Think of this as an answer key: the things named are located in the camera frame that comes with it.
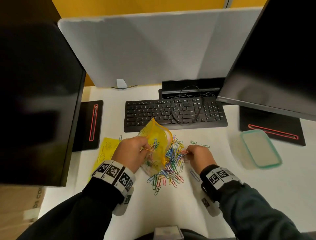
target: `monitor stand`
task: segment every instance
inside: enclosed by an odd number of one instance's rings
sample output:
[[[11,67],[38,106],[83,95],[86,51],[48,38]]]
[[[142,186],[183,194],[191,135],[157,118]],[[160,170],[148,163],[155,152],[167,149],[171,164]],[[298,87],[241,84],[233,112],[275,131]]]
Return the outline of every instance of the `monitor stand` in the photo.
[[[99,148],[102,109],[102,100],[81,103],[73,152]]]
[[[239,106],[239,130],[261,129],[273,139],[306,146],[299,118]]]

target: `yellow ziplock bag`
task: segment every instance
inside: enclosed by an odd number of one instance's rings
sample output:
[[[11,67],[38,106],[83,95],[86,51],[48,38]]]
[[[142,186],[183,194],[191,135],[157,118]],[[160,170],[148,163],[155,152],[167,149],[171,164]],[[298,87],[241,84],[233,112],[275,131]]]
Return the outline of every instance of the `yellow ziplock bag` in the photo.
[[[150,145],[151,151],[148,151],[142,168],[151,177],[165,168],[165,155],[173,141],[172,134],[152,118],[138,136],[146,137]]]

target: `black sleeve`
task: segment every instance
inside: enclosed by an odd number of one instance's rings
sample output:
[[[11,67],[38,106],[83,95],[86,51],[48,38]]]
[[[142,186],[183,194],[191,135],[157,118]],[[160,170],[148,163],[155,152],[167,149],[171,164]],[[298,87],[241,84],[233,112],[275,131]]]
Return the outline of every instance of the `black sleeve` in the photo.
[[[43,215],[17,240],[103,240],[112,211],[123,200],[114,186],[92,177],[81,193]]]
[[[239,240],[311,239],[249,185],[233,180],[215,189],[206,177],[215,168],[218,166],[210,165],[201,172],[203,187],[211,199],[219,202],[224,219]]]

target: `black keyboard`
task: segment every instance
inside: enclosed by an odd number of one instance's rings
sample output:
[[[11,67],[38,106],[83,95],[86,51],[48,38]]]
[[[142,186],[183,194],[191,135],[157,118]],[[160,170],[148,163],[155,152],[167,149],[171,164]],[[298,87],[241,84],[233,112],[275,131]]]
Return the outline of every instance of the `black keyboard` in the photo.
[[[215,97],[130,101],[125,104],[124,132],[139,132],[152,118],[169,130],[228,125]]]

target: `white desk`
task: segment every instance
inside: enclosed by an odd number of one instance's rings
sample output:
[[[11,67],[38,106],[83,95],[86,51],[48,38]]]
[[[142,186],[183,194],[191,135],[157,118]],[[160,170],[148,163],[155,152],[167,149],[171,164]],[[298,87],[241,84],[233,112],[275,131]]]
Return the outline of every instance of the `white desk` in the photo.
[[[101,141],[104,137],[118,139],[136,136],[124,133],[125,101],[158,99],[161,85],[138,86],[127,90],[85,87],[82,101],[103,100]],[[218,165],[227,167],[243,182],[256,188],[270,205],[284,212],[302,231],[316,230],[316,122],[301,120],[306,146],[272,140],[283,164],[280,167],[260,170],[245,169],[234,158],[230,145],[238,134],[238,106],[224,106],[228,120],[226,128],[173,130],[187,146],[190,140],[210,146]],[[99,150],[73,153],[67,186],[48,188],[40,216],[57,204],[82,191],[88,182]],[[140,169],[136,173],[134,193],[124,216],[113,215],[105,239],[132,240],[152,232],[156,226],[178,225],[194,230],[209,238],[234,237],[222,215],[211,217],[192,193],[187,172],[181,176],[184,183],[162,186],[157,196],[147,183],[148,176]]]

